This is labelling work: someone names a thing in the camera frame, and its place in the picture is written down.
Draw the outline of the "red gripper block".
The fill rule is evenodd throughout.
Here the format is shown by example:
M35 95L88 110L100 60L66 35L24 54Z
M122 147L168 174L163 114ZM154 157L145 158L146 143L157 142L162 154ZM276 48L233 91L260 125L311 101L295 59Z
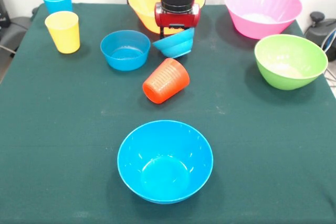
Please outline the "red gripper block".
M164 39L164 28L192 28L196 27L201 15L199 4L194 4L188 12L173 13L165 10L161 2L155 4L154 17L160 27L160 39Z

